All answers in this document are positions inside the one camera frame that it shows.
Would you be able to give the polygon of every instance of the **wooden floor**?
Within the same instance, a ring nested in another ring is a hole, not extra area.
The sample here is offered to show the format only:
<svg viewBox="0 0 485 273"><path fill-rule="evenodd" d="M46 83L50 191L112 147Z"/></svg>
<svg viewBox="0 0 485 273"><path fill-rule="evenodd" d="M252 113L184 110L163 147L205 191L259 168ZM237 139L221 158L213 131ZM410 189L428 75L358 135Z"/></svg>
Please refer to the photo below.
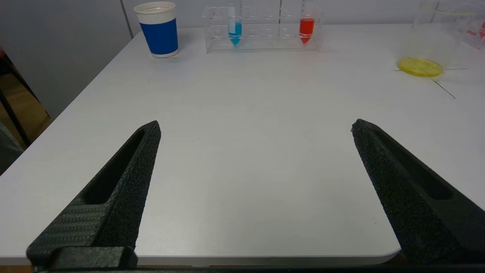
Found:
<svg viewBox="0 0 485 273"><path fill-rule="evenodd" d="M32 273L32 269L30 265L0 266L0 273Z"/></svg>
<svg viewBox="0 0 485 273"><path fill-rule="evenodd" d="M17 81L12 74L0 76L0 89L15 111L25 133L33 142L52 122L42 105ZM7 112L0 104L0 121L7 127L23 148L25 143L20 138Z"/></svg>

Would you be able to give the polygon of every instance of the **textured black surface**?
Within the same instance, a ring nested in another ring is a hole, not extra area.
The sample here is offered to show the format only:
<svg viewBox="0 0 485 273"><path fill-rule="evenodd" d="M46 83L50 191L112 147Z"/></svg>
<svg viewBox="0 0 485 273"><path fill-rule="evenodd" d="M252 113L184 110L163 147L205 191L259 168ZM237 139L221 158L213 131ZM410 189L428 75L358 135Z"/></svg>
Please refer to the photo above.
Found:
<svg viewBox="0 0 485 273"><path fill-rule="evenodd" d="M66 246L135 248L161 132L140 127L27 249L35 266Z"/></svg>
<svg viewBox="0 0 485 273"><path fill-rule="evenodd" d="M324 268L179 268L179 269L137 269L115 270L110 273L482 273L484 265L446 265L446 266L353 266ZM105 273L97 270L63 271L64 273Z"/></svg>
<svg viewBox="0 0 485 273"><path fill-rule="evenodd" d="M485 262L485 212L376 125L352 126L357 150L406 258Z"/></svg>
<svg viewBox="0 0 485 273"><path fill-rule="evenodd" d="M49 271L134 269L138 257L130 247L62 247L48 263Z"/></svg>

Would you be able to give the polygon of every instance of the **test tube rack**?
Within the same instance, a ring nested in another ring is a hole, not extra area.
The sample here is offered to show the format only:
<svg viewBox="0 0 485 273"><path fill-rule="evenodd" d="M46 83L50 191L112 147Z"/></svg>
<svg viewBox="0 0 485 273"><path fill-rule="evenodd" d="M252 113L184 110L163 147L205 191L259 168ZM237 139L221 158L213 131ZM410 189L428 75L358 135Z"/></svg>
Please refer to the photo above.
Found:
<svg viewBox="0 0 485 273"><path fill-rule="evenodd" d="M252 51L318 51L322 41L320 8L312 5L315 26L310 41L300 39L302 3L297 0L266 1L274 5L246 5L242 7L242 37L237 46L228 35L228 8L207 7L204 15L204 33L207 53Z"/></svg>

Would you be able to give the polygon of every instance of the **white table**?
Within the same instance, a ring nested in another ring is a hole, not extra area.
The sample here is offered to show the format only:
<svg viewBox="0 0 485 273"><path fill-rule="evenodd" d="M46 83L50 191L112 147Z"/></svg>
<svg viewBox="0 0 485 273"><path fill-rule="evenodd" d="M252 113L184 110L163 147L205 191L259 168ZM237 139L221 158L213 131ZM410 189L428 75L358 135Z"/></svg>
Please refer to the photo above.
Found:
<svg viewBox="0 0 485 273"><path fill-rule="evenodd" d="M27 264L27 246L155 119L140 264L392 258L400 246L350 132L358 118L484 208L484 53L461 48L452 68L467 69L440 82L454 99L394 71L408 28L325 26L319 53L220 54L205 54L201 29L182 29L178 58L163 60L138 34L0 177L0 264Z"/></svg>

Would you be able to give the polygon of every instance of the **red liquid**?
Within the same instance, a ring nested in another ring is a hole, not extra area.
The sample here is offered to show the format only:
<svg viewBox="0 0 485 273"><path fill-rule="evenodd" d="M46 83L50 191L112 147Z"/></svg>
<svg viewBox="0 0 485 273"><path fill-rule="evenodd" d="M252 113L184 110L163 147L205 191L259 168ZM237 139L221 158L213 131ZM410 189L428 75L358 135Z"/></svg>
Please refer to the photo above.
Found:
<svg viewBox="0 0 485 273"><path fill-rule="evenodd" d="M313 27L315 26L315 19L304 18L300 21L300 39L303 44L307 44L313 35Z"/></svg>
<svg viewBox="0 0 485 273"><path fill-rule="evenodd" d="M481 39L485 38L485 23L482 25L482 28L480 29L480 38Z"/></svg>

